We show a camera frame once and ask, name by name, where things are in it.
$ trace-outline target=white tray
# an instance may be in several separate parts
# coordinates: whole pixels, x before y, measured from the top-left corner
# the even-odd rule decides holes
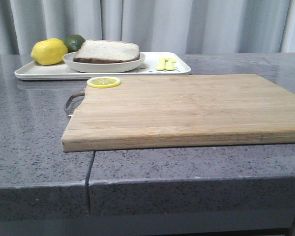
[[[146,59],[138,68],[121,73],[82,73],[70,69],[64,62],[55,65],[39,65],[35,61],[21,67],[14,72],[15,76],[21,80],[86,80],[92,76],[105,75],[188,75],[191,68],[181,60],[176,54],[168,52],[143,52]],[[161,57],[174,57],[177,62],[174,63],[173,71],[157,71],[155,69]]]

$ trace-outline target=bamboo cutting board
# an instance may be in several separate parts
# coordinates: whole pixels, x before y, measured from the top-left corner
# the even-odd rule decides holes
[[[65,152],[295,143],[295,94],[258,75],[121,77],[85,90]]]

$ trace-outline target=bread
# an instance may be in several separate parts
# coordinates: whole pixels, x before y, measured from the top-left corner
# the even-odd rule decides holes
[[[73,61],[104,64],[134,61],[139,57],[139,46],[134,43],[87,39],[75,54]]]

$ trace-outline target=granite countertop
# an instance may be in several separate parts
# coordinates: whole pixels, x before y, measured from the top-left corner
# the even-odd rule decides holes
[[[295,54],[180,57],[192,74],[259,74],[295,93]],[[92,152],[64,153],[60,138],[86,82],[17,79],[30,61],[0,56],[0,220],[295,207],[295,144],[98,151],[85,187]]]

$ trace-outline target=lime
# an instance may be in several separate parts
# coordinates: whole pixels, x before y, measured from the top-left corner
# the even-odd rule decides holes
[[[67,53],[68,49],[61,39],[50,38],[37,42],[30,56],[41,65],[52,65],[61,62]]]
[[[87,81],[88,86],[93,88],[111,88],[121,84],[120,78],[116,77],[92,77]]]
[[[84,43],[85,39],[79,34],[73,34],[67,37],[64,41],[68,51],[70,53],[76,52],[80,49],[81,45]]]

